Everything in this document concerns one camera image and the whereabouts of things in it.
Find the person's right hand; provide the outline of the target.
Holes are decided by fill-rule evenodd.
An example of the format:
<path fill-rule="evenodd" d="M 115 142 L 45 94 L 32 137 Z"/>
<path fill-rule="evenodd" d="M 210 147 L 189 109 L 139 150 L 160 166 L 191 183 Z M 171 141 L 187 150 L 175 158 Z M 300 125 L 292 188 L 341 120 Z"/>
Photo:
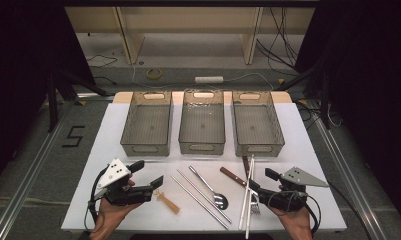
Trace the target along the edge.
<path fill-rule="evenodd" d="M 310 227 L 310 215 L 305 207 L 293 212 L 284 212 L 276 208 L 271 208 L 271 211 L 279 218 L 292 240 L 313 239 Z"/>

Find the short aluminium rail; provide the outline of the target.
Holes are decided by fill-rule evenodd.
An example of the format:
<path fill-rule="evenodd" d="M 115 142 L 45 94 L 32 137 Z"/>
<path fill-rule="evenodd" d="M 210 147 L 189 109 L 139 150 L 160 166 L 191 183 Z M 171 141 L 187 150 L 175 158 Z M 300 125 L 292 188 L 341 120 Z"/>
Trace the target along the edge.
<path fill-rule="evenodd" d="M 78 99 L 113 101 L 114 95 L 102 96 L 96 93 L 77 93 Z"/>

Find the dark curtain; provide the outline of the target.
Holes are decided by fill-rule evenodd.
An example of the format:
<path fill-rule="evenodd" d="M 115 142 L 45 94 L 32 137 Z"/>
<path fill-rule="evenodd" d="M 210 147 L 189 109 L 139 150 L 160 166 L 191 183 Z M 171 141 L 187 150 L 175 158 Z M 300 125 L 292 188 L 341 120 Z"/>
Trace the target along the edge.
<path fill-rule="evenodd" d="M 318 62 L 330 101 L 401 215 L 401 0 L 318 0 L 296 68 Z"/>
<path fill-rule="evenodd" d="M 63 6 L 0 0 L 0 175 L 6 168 L 53 79 L 64 93 L 73 80 L 93 75 Z"/>

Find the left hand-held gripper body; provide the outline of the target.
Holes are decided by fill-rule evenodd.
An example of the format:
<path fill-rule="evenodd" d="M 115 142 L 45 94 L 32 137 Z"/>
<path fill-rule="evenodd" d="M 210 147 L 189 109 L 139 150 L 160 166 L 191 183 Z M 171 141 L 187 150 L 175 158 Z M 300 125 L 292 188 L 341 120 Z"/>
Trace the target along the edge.
<path fill-rule="evenodd" d="M 131 187 L 128 184 L 131 174 L 120 159 L 113 159 L 96 183 L 96 199 L 104 198 L 116 206 L 149 202 L 154 189 L 150 185 Z"/>

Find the white power strip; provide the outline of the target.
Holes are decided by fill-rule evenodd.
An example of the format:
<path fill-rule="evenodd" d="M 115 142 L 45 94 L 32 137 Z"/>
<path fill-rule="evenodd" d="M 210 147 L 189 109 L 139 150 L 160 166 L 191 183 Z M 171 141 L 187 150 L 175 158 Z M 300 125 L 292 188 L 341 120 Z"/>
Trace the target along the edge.
<path fill-rule="evenodd" d="M 224 78 L 222 76 L 202 76 L 195 77 L 194 81 L 197 84 L 220 84 L 224 82 Z"/>

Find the white chopstick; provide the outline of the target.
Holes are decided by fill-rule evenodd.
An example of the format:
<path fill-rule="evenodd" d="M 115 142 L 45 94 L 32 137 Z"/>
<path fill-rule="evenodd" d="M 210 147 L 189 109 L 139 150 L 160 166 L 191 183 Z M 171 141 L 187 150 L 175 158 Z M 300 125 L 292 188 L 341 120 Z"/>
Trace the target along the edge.
<path fill-rule="evenodd" d="M 254 166 L 255 166 L 255 159 L 254 159 L 254 155 L 252 155 L 251 157 L 251 161 L 250 161 L 250 171 L 249 171 L 249 177 L 248 177 L 248 213 L 247 213 L 247 220 L 246 220 L 246 224 L 245 224 L 245 239 L 248 240 L 249 236 L 250 236 L 250 222 L 251 222 L 251 204 L 252 204 L 252 196 L 253 196 L 253 191 L 250 188 L 250 180 L 252 179 L 252 177 L 254 176 Z"/>

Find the black metal stand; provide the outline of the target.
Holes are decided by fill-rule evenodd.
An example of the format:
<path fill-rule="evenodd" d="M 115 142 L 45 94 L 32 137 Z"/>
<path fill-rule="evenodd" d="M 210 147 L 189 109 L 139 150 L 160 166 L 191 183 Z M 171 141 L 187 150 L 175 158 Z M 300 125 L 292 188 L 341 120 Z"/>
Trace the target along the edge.
<path fill-rule="evenodd" d="M 277 88 L 277 91 L 285 91 L 300 84 L 303 81 L 307 81 L 306 87 L 303 91 L 305 97 L 318 97 L 320 104 L 320 118 L 324 126 L 329 129 L 329 75 L 326 73 L 324 68 L 319 64 L 315 64 L 309 70 L 295 77 L 288 83 L 284 83 L 282 86 Z"/>
<path fill-rule="evenodd" d="M 47 98 L 50 114 L 49 132 L 51 132 L 59 122 L 58 101 L 56 93 L 59 93 L 65 101 L 77 102 L 79 100 L 79 96 L 72 86 L 73 83 L 76 83 L 77 85 L 82 85 L 84 88 L 99 96 L 109 96 L 108 92 L 97 87 L 94 83 L 83 80 L 82 78 L 69 71 L 52 71 L 50 77 L 47 80 Z"/>

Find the wood-handled knife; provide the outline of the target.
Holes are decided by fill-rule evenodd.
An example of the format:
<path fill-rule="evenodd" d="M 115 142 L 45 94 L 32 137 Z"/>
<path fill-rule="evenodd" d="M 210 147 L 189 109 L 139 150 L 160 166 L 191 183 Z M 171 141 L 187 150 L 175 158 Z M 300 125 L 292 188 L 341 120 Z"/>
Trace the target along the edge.
<path fill-rule="evenodd" d="M 247 183 L 246 181 L 242 180 L 241 178 L 239 178 L 237 175 L 235 175 L 234 173 L 232 173 L 231 171 L 229 171 L 227 168 L 225 167 L 221 167 L 220 171 L 225 174 L 226 176 L 228 176 L 229 178 L 231 178 L 232 180 L 234 180 L 235 182 L 237 182 L 238 184 L 240 184 L 243 187 L 247 187 Z"/>

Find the white table cover sheet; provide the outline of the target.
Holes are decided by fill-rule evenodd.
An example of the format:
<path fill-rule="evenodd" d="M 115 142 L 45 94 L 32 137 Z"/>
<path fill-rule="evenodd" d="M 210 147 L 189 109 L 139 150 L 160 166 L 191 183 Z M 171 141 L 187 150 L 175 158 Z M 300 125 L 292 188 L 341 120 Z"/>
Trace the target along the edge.
<path fill-rule="evenodd" d="M 93 221 L 89 214 L 86 213 L 86 208 L 93 182 L 100 170 L 115 158 L 128 165 L 136 160 L 134 157 L 128 157 L 120 145 L 128 109 L 129 106 L 122 103 L 110 104 L 107 107 L 85 169 L 62 223 L 64 230 L 76 232 L 93 226 Z M 278 183 L 265 176 L 265 169 L 271 168 L 276 172 L 284 173 L 292 167 L 298 167 L 323 180 L 325 174 L 297 107 L 292 103 L 282 103 L 276 106 L 276 112 L 285 139 L 285 145 L 277 157 L 257 157 L 255 159 L 254 180 L 261 187 L 276 191 Z M 164 176 L 164 182 L 159 191 L 163 192 L 168 199 L 180 207 L 179 214 L 173 214 L 163 202 L 153 198 L 132 211 L 122 222 L 119 229 L 130 233 L 237 233 L 239 231 L 238 225 L 244 189 L 220 171 L 221 167 L 225 167 L 239 177 L 245 176 L 242 160 L 235 155 L 231 107 L 225 107 L 226 143 L 222 155 L 181 154 L 178 142 L 180 119 L 181 107 L 176 105 L 173 108 L 170 155 L 167 157 L 147 157 L 145 159 L 145 167 L 133 175 L 133 180 L 139 185 L 146 185 L 152 180 Z M 232 220 L 231 224 L 217 213 L 177 172 L 177 170 L 181 170 L 200 189 L 209 194 L 206 186 L 189 170 L 190 166 L 193 166 L 216 192 L 227 198 L 229 206 L 225 213 Z M 171 178 L 171 175 L 176 177 L 178 181 L 227 224 L 229 230 L 224 229 L 190 197 Z"/>

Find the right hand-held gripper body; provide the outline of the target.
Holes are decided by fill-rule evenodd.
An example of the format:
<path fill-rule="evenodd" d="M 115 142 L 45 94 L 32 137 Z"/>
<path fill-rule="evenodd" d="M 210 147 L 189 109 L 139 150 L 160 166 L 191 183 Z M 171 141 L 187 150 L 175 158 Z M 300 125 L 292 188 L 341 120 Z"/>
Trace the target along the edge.
<path fill-rule="evenodd" d="M 285 173 L 279 174 L 281 175 L 279 182 L 282 189 L 276 192 L 260 187 L 258 189 L 258 197 L 260 203 L 282 211 L 298 211 L 303 208 L 308 197 L 307 186 L 329 186 L 327 182 L 298 167 L 292 167 Z"/>

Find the metal chopstick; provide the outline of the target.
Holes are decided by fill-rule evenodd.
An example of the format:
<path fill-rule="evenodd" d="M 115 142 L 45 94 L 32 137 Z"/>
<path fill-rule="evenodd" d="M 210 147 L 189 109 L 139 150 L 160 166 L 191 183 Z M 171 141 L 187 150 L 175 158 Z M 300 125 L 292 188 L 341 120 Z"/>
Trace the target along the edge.
<path fill-rule="evenodd" d="M 209 194 L 206 194 L 202 189 L 200 189 L 186 174 L 181 170 L 177 170 L 181 177 L 217 212 L 219 213 L 229 224 L 232 223 L 230 217 L 225 213 L 225 210 L 220 210 L 214 203 L 213 194 L 208 189 Z"/>
<path fill-rule="evenodd" d="M 208 212 L 224 229 L 229 230 L 229 226 L 225 224 L 215 213 L 213 213 L 205 204 L 203 204 L 189 189 L 187 189 L 173 175 L 171 178 L 190 196 L 192 197 L 206 212 Z"/>

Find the clear grey plastic bin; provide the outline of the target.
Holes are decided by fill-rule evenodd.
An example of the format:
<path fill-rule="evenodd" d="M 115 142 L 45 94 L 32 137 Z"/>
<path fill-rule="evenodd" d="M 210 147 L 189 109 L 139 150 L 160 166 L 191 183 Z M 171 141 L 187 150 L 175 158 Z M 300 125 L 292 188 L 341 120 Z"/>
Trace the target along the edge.
<path fill-rule="evenodd" d="M 269 91 L 233 91 L 231 110 L 238 157 L 280 154 L 285 139 Z"/>
<path fill-rule="evenodd" d="M 184 91 L 178 141 L 182 154 L 223 154 L 226 134 L 222 91 Z"/>
<path fill-rule="evenodd" d="M 120 144 L 127 156 L 168 156 L 173 112 L 170 91 L 134 92 Z"/>

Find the person's left hand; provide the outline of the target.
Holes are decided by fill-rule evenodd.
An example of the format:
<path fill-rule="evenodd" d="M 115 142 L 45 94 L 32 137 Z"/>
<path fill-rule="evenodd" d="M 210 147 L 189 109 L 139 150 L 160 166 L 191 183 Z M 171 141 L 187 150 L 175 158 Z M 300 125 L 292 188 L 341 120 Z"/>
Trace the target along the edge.
<path fill-rule="evenodd" d="M 141 203 L 116 206 L 111 205 L 107 200 L 102 199 L 98 219 L 93 231 L 89 235 L 89 239 L 107 240 L 126 216 L 139 206 L 141 206 Z"/>

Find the aluminium floor rail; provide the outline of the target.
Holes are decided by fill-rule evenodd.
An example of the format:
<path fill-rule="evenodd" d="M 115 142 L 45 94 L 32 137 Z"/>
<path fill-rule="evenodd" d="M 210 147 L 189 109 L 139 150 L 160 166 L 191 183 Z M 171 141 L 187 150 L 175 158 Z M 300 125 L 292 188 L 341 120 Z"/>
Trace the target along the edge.
<path fill-rule="evenodd" d="M 371 207 L 370 202 L 366 199 L 364 192 L 359 186 L 358 180 L 355 178 L 352 170 L 348 166 L 342 151 L 336 142 L 332 132 L 326 128 L 322 120 L 318 117 L 314 119 L 318 131 L 320 132 L 331 157 L 343 179 L 346 189 L 350 195 L 359 220 L 363 223 L 370 240 L 387 240 L 387 236 L 379 223 L 377 215 Z"/>
<path fill-rule="evenodd" d="M 59 106 L 59 122 L 49 126 L 43 106 L 0 175 L 0 240 L 68 240 L 61 229 L 70 198 L 54 179 L 52 157 L 73 106 Z"/>

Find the metal spoon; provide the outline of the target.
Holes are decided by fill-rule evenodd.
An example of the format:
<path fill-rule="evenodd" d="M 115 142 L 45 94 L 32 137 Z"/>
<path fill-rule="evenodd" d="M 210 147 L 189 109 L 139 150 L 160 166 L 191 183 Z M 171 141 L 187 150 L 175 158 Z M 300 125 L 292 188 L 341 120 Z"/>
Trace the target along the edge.
<path fill-rule="evenodd" d="M 215 205 L 220 209 L 220 210 L 226 210 L 229 206 L 228 200 L 227 198 L 216 192 L 211 186 L 210 184 L 195 170 L 195 168 L 193 166 L 189 167 L 189 170 L 200 179 L 200 181 L 211 191 L 211 193 L 213 194 L 213 199 L 214 199 L 214 203 Z"/>

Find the beige wooden shelf unit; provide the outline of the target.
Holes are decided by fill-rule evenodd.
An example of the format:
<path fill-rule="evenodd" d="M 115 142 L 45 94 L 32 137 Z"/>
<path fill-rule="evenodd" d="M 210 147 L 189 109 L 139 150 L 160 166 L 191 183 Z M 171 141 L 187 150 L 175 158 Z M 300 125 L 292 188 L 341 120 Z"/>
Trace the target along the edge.
<path fill-rule="evenodd" d="M 314 8 L 295 7 L 67 7 L 77 33 L 118 33 L 129 63 L 139 56 L 147 33 L 237 34 L 244 61 L 253 62 L 260 34 L 275 34 L 275 20 L 289 35 L 304 34 Z"/>

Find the small wooden spoon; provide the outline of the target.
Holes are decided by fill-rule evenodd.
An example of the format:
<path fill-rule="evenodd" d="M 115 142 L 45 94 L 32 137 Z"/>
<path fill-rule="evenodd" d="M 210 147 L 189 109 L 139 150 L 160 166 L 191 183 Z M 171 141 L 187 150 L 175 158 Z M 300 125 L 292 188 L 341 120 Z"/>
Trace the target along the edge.
<path fill-rule="evenodd" d="M 163 202 L 168 207 L 168 209 L 172 211 L 173 214 L 179 214 L 180 208 L 174 202 L 168 199 L 163 192 L 155 190 L 154 194 L 159 201 Z"/>

